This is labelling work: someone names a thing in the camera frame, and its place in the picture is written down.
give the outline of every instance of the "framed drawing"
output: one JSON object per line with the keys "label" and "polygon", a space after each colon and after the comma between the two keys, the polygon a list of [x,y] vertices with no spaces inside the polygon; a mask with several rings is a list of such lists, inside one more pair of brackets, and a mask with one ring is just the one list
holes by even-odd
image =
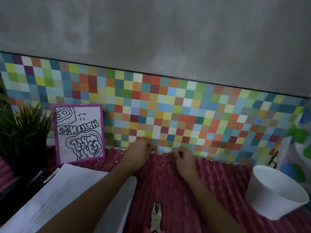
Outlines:
{"label": "framed drawing", "polygon": [[103,105],[53,105],[57,164],[105,157]]}

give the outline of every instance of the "green leaves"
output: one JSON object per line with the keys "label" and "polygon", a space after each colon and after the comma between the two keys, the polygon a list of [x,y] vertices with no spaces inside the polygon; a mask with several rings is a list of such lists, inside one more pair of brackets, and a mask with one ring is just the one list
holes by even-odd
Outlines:
{"label": "green leaves", "polygon": [[52,114],[47,116],[40,103],[18,108],[19,112],[14,113],[5,104],[0,105],[0,156],[4,158],[35,155],[46,146]]}

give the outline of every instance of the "hand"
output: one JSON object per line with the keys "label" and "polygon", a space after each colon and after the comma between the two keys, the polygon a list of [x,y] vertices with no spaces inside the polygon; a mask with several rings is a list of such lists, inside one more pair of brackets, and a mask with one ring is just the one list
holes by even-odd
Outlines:
{"label": "hand", "polygon": [[176,158],[178,172],[186,182],[200,178],[196,170],[195,157],[190,150],[179,147],[174,150],[174,157]]}
{"label": "hand", "polygon": [[144,138],[138,139],[130,145],[121,163],[136,171],[147,161],[153,148],[151,141]]}

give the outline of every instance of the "potted plant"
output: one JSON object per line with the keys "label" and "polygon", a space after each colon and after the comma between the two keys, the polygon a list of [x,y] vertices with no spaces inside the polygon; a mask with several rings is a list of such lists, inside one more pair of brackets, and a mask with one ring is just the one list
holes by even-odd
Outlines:
{"label": "potted plant", "polygon": [[46,165],[46,139],[52,124],[52,114],[38,103],[19,105],[0,104],[0,156],[10,166],[14,176],[38,171]]}

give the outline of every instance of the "pink ribbed fabric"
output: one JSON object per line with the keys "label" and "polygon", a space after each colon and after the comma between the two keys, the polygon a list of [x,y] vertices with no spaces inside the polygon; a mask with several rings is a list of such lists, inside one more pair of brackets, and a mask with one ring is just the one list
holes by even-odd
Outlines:
{"label": "pink ribbed fabric", "polygon": [[[77,166],[109,172],[122,160],[125,152],[106,149],[106,158],[82,162]],[[55,154],[51,152],[49,158],[47,169],[52,170],[56,164]],[[7,170],[3,162],[0,162],[0,167]],[[278,221],[270,221],[248,206],[244,195],[252,166],[197,159],[196,167],[212,194],[247,232],[311,232],[311,215],[302,208]],[[161,203],[161,230],[166,233],[208,232],[192,192],[180,177],[171,155],[150,155],[143,168],[134,175],[138,183],[125,233],[143,233],[146,227],[150,227],[154,202]],[[8,173],[1,175],[0,187],[7,186],[6,181],[9,183],[12,180]]]}

